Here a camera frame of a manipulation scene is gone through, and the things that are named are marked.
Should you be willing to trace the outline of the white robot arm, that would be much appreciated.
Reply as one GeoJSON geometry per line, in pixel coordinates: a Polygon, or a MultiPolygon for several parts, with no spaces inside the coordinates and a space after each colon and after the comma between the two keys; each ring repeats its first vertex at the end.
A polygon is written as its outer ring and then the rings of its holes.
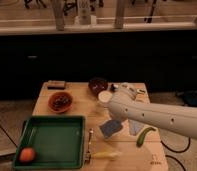
{"type": "Polygon", "coordinates": [[[117,119],[139,121],[197,140],[197,107],[139,102],[121,88],[113,93],[108,110],[117,119]]]}

